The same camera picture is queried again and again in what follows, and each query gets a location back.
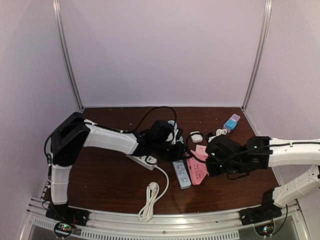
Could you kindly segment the pink cube socket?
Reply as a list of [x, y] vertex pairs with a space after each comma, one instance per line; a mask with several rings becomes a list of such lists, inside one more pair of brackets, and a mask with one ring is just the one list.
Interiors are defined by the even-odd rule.
[[205, 155], [206, 154], [206, 146], [197, 144], [195, 147], [195, 152], [198, 154], [201, 154], [201, 155]]

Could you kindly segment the pink triangular socket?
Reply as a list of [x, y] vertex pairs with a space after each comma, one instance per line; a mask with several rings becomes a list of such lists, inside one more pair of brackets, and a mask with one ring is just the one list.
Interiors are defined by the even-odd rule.
[[209, 175], [205, 163], [197, 161], [194, 157], [186, 160], [192, 185], [197, 186]]

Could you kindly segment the blue square adapter plug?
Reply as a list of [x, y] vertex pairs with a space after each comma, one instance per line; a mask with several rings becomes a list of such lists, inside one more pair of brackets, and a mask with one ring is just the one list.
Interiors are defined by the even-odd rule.
[[224, 125], [223, 125], [223, 129], [226, 129], [226, 131], [228, 133], [232, 132], [236, 126], [237, 126], [237, 122], [234, 121], [233, 119], [229, 119]]

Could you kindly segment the white square adapter plug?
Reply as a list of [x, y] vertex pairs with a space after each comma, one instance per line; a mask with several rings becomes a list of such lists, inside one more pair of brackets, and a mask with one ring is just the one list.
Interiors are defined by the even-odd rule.
[[200, 131], [190, 132], [189, 137], [193, 143], [201, 143], [204, 139]]

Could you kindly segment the blue-grey power strip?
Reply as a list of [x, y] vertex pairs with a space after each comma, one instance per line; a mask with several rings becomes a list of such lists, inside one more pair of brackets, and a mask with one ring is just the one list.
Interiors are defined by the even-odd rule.
[[191, 187], [191, 180], [187, 172], [187, 168], [183, 160], [177, 160], [172, 162], [173, 169], [175, 171], [177, 181], [181, 190], [185, 190]]

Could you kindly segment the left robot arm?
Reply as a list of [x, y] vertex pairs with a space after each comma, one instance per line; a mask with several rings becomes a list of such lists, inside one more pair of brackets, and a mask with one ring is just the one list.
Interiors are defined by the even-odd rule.
[[148, 129], [120, 130], [85, 119], [80, 112], [72, 113], [46, 139], [44, 154], [51, 183], [52, 213], [61, 222], [72, 218], [68, 202], [68, 184], [72, 166], [85, 147], [116, 151], [153, 166], [152, 156], [174, 162], [185, 157], [183, 130], [176, 123], [156, 120]]

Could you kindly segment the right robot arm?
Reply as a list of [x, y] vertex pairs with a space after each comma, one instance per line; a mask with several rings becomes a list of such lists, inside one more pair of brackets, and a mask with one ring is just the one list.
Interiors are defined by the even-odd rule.
[[226, 135], [213, 138], [206, 146], [205, 161], [209, 176], [239, 174], [248, 176], [256, 170], [278, 166], [310, 165], [311, 168], [289, 183], [266, 191], [256, 210], [259, 220], [268, 220], [276, 209], [320, 185], [320, 141], [287, 140], [270, 136], [254, 136], [244, 145]]

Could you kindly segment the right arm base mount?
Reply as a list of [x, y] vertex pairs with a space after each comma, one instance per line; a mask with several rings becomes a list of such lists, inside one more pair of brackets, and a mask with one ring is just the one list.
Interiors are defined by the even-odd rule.
[[270, 221], [282, 216], [282, 208], [274, 204], [242, 209], [239, 217], [243, 226]]

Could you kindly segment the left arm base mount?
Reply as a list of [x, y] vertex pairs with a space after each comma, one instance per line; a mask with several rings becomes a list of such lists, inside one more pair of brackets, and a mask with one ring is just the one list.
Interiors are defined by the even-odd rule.
[[45, 216], [59, 222], [85, 227], [88, 221], [89, 211], [70, 207], [67, 204], [56, 205], [50, 203]]

